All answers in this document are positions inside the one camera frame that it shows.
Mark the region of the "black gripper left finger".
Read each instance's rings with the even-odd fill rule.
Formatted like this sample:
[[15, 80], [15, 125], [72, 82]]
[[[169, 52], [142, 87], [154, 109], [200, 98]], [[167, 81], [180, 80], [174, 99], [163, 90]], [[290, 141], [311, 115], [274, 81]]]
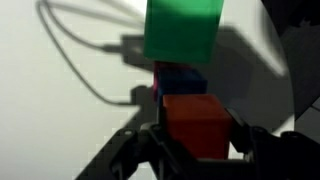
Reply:
[[139, 131], [118, 130], [76, 180], [129, 180], [145, 162], [156, 180], [192, 180], [199, 174], [196, 160], [182, 144], [152, 124]]

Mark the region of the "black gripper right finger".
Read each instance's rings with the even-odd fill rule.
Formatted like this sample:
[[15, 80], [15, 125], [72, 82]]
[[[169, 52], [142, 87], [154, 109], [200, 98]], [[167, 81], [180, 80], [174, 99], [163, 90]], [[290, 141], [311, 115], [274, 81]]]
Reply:
[[320, 180], [320, 144], [296, 132], [275, 136], [250, 126], [233, 109], [231, 142], [242, 160], [228, 160], [232, 180]]

